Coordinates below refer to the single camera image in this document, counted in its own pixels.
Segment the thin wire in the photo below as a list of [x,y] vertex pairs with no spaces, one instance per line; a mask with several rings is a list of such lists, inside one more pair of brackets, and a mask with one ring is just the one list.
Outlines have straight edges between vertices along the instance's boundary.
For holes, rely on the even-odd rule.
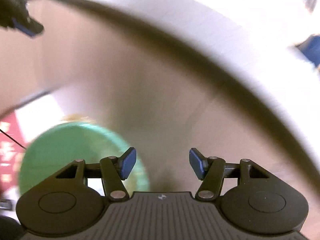
[[9,134],[7,134],[6,132],[2,131],[0,129],[0,132],[2,132],[5,136],[9,137],[12,141],[14,141],[16,144],[18,144],[19,146],[21,146],[23,149],[26,149],[24,146],[22,146],[20,143],[18,143],[15,139],[13,139]]

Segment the logo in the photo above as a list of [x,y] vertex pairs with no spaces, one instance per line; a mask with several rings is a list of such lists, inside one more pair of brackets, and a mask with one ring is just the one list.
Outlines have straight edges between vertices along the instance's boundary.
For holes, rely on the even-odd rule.
[[166,196],[166,195],[163,195],[163,194],[161,194],[161,195],[158,196],[158,199],[161,199],[161,200],[164,200],[164,199],[166,199],[166,198],[167,198],[167,196]]

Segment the red sign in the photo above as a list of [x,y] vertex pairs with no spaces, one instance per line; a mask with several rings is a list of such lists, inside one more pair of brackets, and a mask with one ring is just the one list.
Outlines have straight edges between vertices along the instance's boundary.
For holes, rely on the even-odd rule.
[[[15,113],[0,121],[0,129],[24,145]],[[0,193],[16,186],[24,149],[0,132]]]

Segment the green plate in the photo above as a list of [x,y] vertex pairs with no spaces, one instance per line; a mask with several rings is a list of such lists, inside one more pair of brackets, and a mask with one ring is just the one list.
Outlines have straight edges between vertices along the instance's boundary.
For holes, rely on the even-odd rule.
[[[98,163],[107,156],[119,157],[128,148],[129,144],[118,134],[97,125],[84,122],[57,125],[27,148],[19,173],[20,194],[75,159]],[[130,194],[149,191],[148,176],[139,157],[125,186]]]

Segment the ribbed rubber surface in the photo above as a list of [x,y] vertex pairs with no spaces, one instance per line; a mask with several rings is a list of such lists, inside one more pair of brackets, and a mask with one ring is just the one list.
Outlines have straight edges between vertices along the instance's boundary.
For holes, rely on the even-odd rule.
[[[25,234],[22,240],[49,239]],[[211,203],[194,200],[189,192],[135,193],[124,203],[109,206],[91,228],[69,240],[306,240],[294,232],[279,237],[254,236],[234,228]]]

